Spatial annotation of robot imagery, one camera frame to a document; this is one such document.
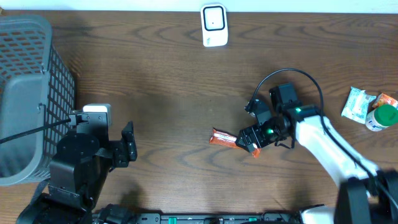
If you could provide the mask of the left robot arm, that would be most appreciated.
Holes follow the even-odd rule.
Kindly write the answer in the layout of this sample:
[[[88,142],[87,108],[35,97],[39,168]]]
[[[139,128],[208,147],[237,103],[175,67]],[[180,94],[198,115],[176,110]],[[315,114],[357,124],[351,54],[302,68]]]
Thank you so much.
[[[50,178],[39,183],[18,223],[91,223],[110,172],[137,159],[132,121],[121,139],[109,140],[106,112],[74,112],[72,128],[57,143]]]

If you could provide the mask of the orange tissue pack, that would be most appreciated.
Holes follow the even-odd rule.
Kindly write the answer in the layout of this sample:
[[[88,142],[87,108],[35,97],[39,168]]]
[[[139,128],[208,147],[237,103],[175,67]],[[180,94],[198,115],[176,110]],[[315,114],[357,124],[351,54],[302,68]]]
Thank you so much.
[[[382,105],[391,105],[393,106],[395,109],[398,108],[398,101],[396,99],[394,99],[391,96],[388,96],[385,93],[381,93],[376,99],[375,102],[372,105],[372,108],[376,109]]]

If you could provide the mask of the green lid plastic jar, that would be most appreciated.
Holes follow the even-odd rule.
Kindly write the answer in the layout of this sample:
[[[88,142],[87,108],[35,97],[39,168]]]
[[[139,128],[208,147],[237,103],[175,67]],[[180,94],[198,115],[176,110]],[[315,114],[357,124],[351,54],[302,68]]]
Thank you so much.
[[[365,125],[371,131],[382,131],[397,124],[397,108],[382,105],[368,113]]]

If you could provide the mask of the red Top candy bar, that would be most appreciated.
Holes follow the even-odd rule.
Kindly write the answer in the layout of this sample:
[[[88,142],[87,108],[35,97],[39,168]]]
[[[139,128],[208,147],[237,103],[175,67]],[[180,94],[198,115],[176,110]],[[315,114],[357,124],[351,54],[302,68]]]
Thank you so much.
[[[235,144],[236,138],[237,136],[213,128],[209,143],[220,146],[226,146],[234,149],[242,149]],[[254,152],[250,153],[253,155],[254,158],[258,158],[261,153],[261,148],[257,147],[257,149]]]

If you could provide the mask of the teal wet wipes pack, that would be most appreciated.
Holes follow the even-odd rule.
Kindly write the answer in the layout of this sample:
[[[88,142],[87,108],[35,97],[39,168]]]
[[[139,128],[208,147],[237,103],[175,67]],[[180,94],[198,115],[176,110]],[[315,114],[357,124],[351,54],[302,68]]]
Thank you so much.
[[[355,122],[364,124],[368,114],[369,104],[375,99],[376,96],[369,95],[364,90],[352,86],[341,115]]]

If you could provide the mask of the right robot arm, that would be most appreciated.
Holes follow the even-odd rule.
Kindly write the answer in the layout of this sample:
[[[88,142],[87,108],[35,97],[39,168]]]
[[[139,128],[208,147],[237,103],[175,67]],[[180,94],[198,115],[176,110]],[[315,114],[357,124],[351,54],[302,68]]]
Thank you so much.
[[[303,105],[291,84],[269,91],[272,107],[255,96],[245,110],[256,124],[240,130],[236,145],[255,152],[292,139],[310,151],[338,187],[335,207],[316,205],[298,212],[293,223],[397,223],[397,171],[381,170],[364,158],[315,105]]]

